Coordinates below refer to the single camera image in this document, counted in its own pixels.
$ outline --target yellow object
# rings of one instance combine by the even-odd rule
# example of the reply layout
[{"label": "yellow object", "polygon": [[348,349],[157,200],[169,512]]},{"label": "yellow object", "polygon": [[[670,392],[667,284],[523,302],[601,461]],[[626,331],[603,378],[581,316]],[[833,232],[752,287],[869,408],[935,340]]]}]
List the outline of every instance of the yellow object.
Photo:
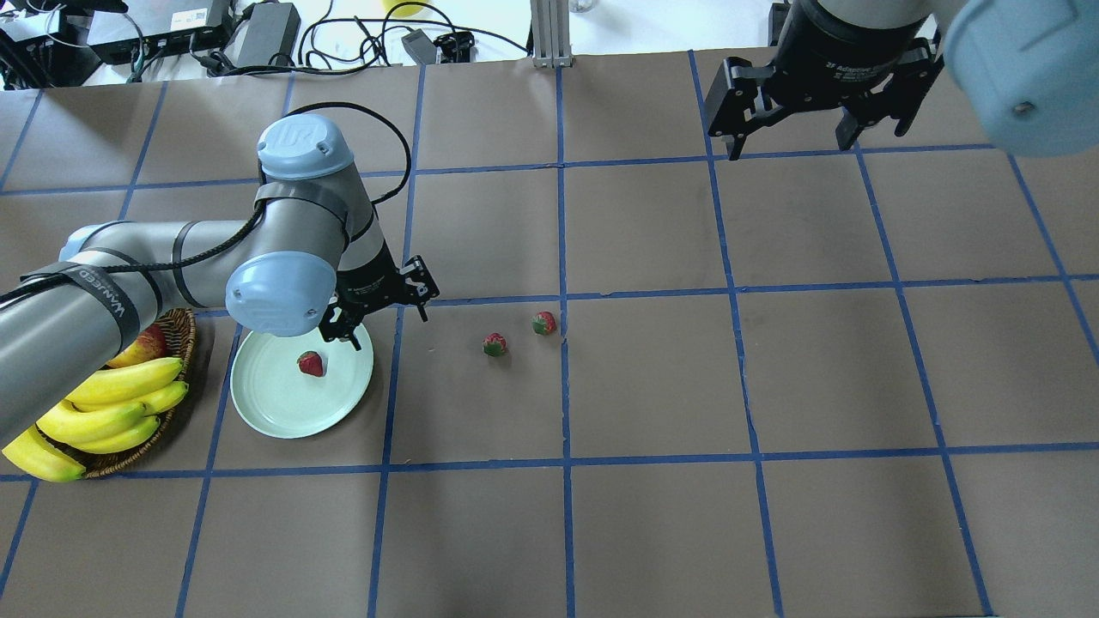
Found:
[{"label": "yellow object", "polygon": [[[164,388],[146,393],[134,399],[127,399],[122,401],[122,404],[144,404],[146,408],[145,416],[148,417],[175,408],[187,396],[187,390],[188,386],[186,382],[175,380],[168,383],[168,386]],[[96,412],[119,405],[121,404],[84,404],[80,406],[80,409],[85,412]]]},{"label": "yellow object", "polygon": [[43,481],[67,483],[84,476],[84,466],[46,442],[33,426],[4,446],[3,455],[23,472]]},{"label": "yellow object", "polygon": [[[389,11],[393,7],[396,7],[397,4],[400,4],[404,0],[381,0],[381,10],[385,11],[388,14]],[[424,4],[430,4],[431,3],[430,0],[422,0],[422,1],[423,1]],[[423,7],[419,7],[417,4],[409,4],[408,7],[401,7],[400,9],[397,9],[396,11],[393,11],[393,14],[390,15],[389,19],[411,18],[412,15],[419,13],[422,10],[423,10]]]},{"label": "yellow object", "polygon": [[138,421],[137,424],[123,431],[122,433],[104,438],[103,440],[96,440],[93,442],[69,442],[69,445],[75,449],[79,449],[85,453],[93,453],[97,455],[120,453],[127,449],[133,449],[134,446],[137,446],[142,442],[148,440],[159,424],[159,418],[145,417]]},{"label": "yellow object", "polygon": [[184,360],[165,356],[118,369],[100,369],[91,374],[68,399],[79,408],[85,405],[101,405],[126,401],[164,388],[176,379],[184,368]]},{"label": "yellow object", "polygon": [[38,419],[43,433],[58,442],[93,442],[121,433],[145,416],[141,401],[112,404],[95,412],[81,412],[69,401],[62,401]]}]

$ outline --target red apple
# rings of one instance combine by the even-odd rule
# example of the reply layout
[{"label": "red apple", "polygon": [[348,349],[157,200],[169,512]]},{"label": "red apple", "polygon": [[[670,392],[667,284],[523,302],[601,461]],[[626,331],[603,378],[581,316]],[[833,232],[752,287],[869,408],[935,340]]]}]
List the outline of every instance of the red apple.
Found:
[{"label": "red apple", "polygon": [[160,327],[153,324],[142,331],[125,350],[107,362],[108,367],[129,367],[145,361],[159,358],[168,353],[168,343],[164,340]]}]

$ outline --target white plate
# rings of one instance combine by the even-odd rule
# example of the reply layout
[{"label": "white plate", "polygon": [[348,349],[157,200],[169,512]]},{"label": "white plate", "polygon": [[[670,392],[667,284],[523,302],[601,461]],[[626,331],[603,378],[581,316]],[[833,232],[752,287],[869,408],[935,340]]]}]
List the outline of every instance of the white plate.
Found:
[{"label": "white plate", "polygon": [[[244,338],[230,377],[236,411],[252,429],[274,438],[302,438],[324,431],[363,398],[374,372],[374,344],[366,327],[349,342],[325,343],[318,329],[300,336],[251,332]],[[298,356],[321,355],[324,376],[298,371]]]}]

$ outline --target wicker basket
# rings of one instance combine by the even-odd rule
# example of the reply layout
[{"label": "wicker basket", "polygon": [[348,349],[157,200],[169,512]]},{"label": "wicker basket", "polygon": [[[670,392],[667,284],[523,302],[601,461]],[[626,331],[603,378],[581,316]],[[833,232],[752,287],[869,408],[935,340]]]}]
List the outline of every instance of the wicker basket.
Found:
[{"label": "wicker basket", "polygon": [[[168,343],[168,355],[179,356],[184,360],[184,369],[179,372],[179,377],[176,379],[189,382],[191,356],[195,354],[197,334],[195,313],[189,309],[171,309],[164,316],[160,316],[154,323],[160,327],[160,331],[164,332],[164,339]],[[187,410],[185,412],[180,412],[175,408],[160,412],[160,426],[156,428],[156,431],[148,440],[133,449],[119,453],[93,455],[78,451],[65,443],[54,440],[49,441],[85,465],[87,468],[84,475],[85,478],[99,478],[130,466],[148,454],[155,446],[170,442],[176,433],[178,433],[179,428],[186,424],[187,419],[182,417],[189,413],[190,409],[191,406],[184,406],[182,410]]]}]

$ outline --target red strawberry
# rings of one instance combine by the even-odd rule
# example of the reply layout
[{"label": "red strawberry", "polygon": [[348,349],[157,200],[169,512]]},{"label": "red strawberry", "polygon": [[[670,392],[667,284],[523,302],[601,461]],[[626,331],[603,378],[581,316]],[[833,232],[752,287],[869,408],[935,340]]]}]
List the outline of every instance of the red strawberry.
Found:
[{"label": "red strawberry", "polygon": [[503,356],[508,353],[508,340],[495,332],[485,338],[485,353],[489,356]]},{"label": "red strawberry", "polygon": [[311,376],[324,377],[324,363],[321,362],[321,355],[310,350],[298,356],[298,371]]},{"label": "red strawberry", "polygon": [[550,311],[539,311],[531,320],[534,332],[539,334],[553,334],[557,331],[557,320]]}]

